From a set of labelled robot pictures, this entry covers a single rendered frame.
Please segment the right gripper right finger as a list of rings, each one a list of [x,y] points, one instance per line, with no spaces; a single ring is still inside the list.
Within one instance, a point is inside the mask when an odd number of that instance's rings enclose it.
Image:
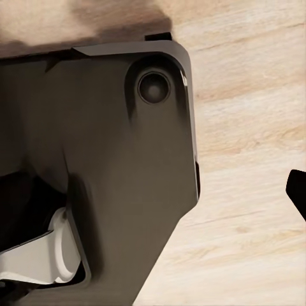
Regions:
[[[291,170],[286,192],[306,221],[306,172]]]

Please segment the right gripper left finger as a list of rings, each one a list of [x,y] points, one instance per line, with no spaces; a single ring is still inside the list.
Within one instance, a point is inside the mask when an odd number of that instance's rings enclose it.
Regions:
[[[0,245],[32,196],[33,185],[28,170],[0,177]]]

